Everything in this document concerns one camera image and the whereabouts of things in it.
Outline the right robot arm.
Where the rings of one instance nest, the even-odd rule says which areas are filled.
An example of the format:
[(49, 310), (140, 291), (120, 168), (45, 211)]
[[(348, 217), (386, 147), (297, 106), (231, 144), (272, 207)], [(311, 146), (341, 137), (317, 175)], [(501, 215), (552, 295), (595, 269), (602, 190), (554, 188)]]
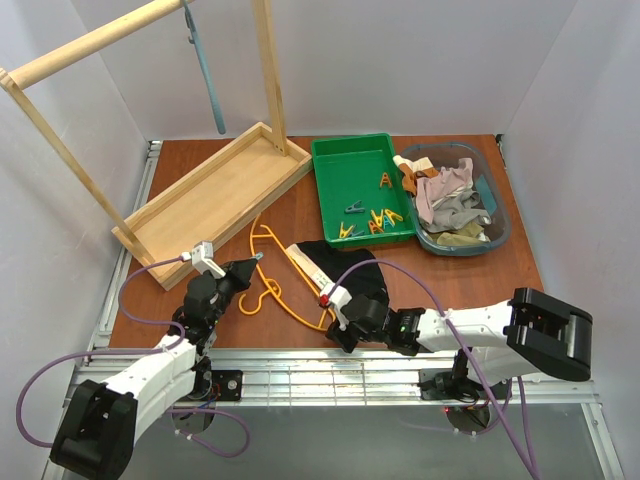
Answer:
[(382, 343), (404, 356), (470, 351), (468, 379), (490, 386), (536, 372), (570, 382), (591, 378), (592, 316), (535, 289), (518, 288), (511, 299), (494, 305), (440, 313), (393, 310), (328, 285), (320, 304), (337, 316), (328, 338), (347, 353), (364, 342)]

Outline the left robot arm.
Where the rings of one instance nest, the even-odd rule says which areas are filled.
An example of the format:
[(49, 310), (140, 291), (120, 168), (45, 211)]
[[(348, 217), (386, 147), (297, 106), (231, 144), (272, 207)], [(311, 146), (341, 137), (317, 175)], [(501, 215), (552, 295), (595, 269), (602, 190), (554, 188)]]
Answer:
[(213, 418), (214, 402), (239, 400), (241, 371), (214, 369), (209, 352), (219, 320), (234, 296), (249, 288), (258, 262), (205, 262), (188, 282), (155, 353), (105, 381), (86, 380), (75, 389), (50, 460), (86, 479), (117, 479), (137, 440), (175, 403), (193, 401), (196, 413)]

